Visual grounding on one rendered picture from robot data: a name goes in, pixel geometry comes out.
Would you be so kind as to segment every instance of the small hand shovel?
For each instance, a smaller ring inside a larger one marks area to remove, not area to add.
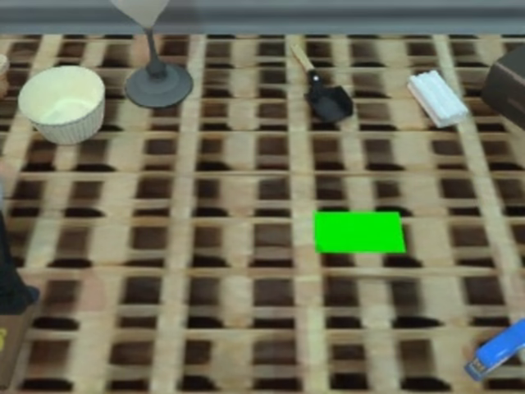
[[[327,88],[315,71],[310,59],[298,44],[292,44],[292,52],[308,75],[310,89],[304,95],[316,115],[324,122],[336,123],[352,116],[354,102],[341,86]]]

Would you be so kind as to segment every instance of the blue usb stick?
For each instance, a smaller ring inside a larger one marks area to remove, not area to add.
[[[465,370],[476,381],[499,367],[525,346],[525,318],[513,324],[476,350],[476,357]]]

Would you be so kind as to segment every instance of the wooden handle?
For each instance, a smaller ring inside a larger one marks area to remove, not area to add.
[[[305,71],[311,71],[315,68],[312,62],[310,62],[310,59],[308,59],[308,56],[306,56],[306,53],[304,53],[304,50],[298,44],[291,44],[290,47],[295,58],[301,66],[303,66]]]

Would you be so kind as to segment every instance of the gray edge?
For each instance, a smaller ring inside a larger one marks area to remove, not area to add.
[[[172,0],[156,31],[525,34],[525,0]],[[138,32],[109,0],[0,0],[0,34]]]

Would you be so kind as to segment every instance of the lamp base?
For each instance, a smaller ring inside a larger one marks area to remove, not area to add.
[[[166,76],[159,80],[140,68],[126,81],[126,96],[140,107],[164,108],[185,99],[193,85],[191,75],[181,66],[166,64]]]

